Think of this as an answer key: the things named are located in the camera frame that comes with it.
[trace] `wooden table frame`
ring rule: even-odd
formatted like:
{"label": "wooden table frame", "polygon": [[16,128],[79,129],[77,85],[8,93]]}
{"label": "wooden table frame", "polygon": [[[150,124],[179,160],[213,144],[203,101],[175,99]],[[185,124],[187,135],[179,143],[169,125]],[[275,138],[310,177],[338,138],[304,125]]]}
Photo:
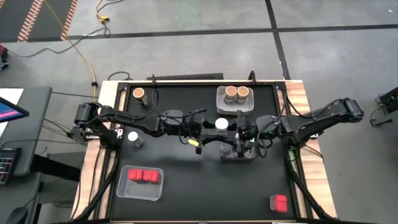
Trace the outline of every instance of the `wooden table frame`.
{"label": "wooden table frame", "polygon": [[[98,102],[102,105],[115,106],[115,101],[118,93],[118,85],[119,83],[151,83],[152,81],[104,81],[101,87],[101,93],[99,95]],[[217,82],[217,83],[251,83],[251,80],[159,80],[157,83],[203,83],[203,82]],[[274,83],[274,82],[285,82],[287,95],[293,105],[296,107],[298,112],[306,113],[310,111],[310,107],[308,105],[307,96],[305,94],[305,89],[303,82],[301,80],[258,80],[258,83]],[[120,92],[119,99],[119,110],[123,110],[124,100],[125,100],[126,91],[122,90]],[[283,105],[283,97],[282,92],[278,90],[278,98],[280,106]],[[316,149],[320,152],[320,147],[318,141],[309,140],[307,143],[310,147]],[[78,206],[76,214],[74,217],[79,216],[79,214],[84,210],[84,208],[88,205],[89,196],[91,191],[91,198],[94,197],[95,193],[98,190],[98,185],[100,182],[101,175],[103,172],[103,164],[104,164],[104,156],[105,150],[100,149],[100,141],[99,140],[91,140],[88,143],[88,147],[86,150],[85,161],[83,167],[81,169],[81,192],[80,199],[78,200],[78,192],[79,188],[76,192],[75,204],[73,205],[73,210],[75,211],[76,206]],[[112,168],[114,154],[111,154],[108,161],[108,170],[106,174],[108,174]],[[328,179],[326,176],[325,166],[323,165],[322,159],[314,155],[314,153],[308,152],[306,150],[301,150],[301,160],[302,160],[302,168],[304,171],[305,181],[307,183],[307,188],[315,198],[315,200],[323,207],[323,209],[331,216],[336,217],[336,210],[333,203],[333,199],[331,196]],[[94,185],[91,186],[91,182],[94,178]],[[297,194],[298,201],[298,209],[300,211],[301,217],[308,217],[305,209],[304,197],[301,191],[295,186],[295,191]],[[106,216],[106,207],[109,200],[109,187],[104,193],[101,205],[99,208],[98,218],[105,218]]]}

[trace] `red cube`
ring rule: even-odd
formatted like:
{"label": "red cube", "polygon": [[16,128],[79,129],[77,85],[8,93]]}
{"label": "red cube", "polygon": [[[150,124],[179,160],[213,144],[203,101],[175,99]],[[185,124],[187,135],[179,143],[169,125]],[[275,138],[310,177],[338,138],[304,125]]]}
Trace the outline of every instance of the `red cube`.
{"label": "red cube", "polygon": [[273,195],[270,197],[271,210],[274,212],[287,212],[286,195]]}
{"label": "red cube", "polygon": [[142,169],[129,169],[129,172],[127,173],[127,178],[129,180],[142,180],[142,174],[144,171]]}
{"label": "red cube", "polygon": [[145,170],[144,171],[144,176],[142,179],[144,181],[152,182],[152,183],[157,183],[159,181],[159,171],[156,170]]}

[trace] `gray floor tile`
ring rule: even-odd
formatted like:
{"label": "gray floor tile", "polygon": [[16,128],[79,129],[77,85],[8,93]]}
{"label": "gray floor tile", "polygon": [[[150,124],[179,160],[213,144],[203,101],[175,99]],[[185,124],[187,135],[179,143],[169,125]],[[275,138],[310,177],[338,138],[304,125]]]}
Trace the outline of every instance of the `gray floor tile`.
{"label": "gray floor tile", "polygon": [[[43,47],[61,50],[68,43],[5,46],[26,55]],[[237,79],[247,78],[251,70],[261,78],[282,77],[272,34],[84,40],[78,48],[92,64],[99,82],[120,70],[129,72],[136,80],[144,80],[151,74],[218,72],[224,73],[225,79]],[[11,55],[9,62],[10,68],[0,76],[0,87],[50,85],[54,91],[91,94],[91,88],[87,88],[92,81],[90,71],[73,49],[60,55],[46,52],[30,59]]]}
{"label": "gray floor tile", "polygon": [[276,0],[278,27],[398,24],[394,0]]}
{"label": "gray floor tile", "polygon": [[293,79],[303,79],[312,109],[346,96],[365,118],[339,124],[320,137],[338,216],[343,220],[396,223],[398,132],[396,124],[372,128],[375,97],[398,84],[398,30],[281,34]]}
{"label": "gray floor tile", "polygon": [[[83,35],[101,27],[96,1],[78,1],[68,35]],[[270,27],[263,0],[138,0],[106,6],[113,34],[178,30]]]}

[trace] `clear plastic container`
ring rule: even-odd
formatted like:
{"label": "clear plastic container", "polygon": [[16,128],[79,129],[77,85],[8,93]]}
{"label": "clear plastic container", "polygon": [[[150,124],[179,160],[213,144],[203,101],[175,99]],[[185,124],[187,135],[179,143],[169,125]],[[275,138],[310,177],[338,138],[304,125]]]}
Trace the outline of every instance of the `clear plastic container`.
{"label": "clear plastic container", "polygon": [[[156,170],[159,181],[156,184],[144,181],[129,180],[127,174],[130,169]],[[120,198],[135,198],[156,201],[162,196],[164,173],[162,169],[153,167],[124,166],[121,170],[116,195]]]}

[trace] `monitor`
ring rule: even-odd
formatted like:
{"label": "monitor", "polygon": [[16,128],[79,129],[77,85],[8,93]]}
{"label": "monitor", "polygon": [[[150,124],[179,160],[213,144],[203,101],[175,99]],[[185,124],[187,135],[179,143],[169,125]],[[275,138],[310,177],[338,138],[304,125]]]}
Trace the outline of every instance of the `monitor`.
{"label": "monitor", "polygon": [[0,123],[29,116],[29,112],[0,97]]}

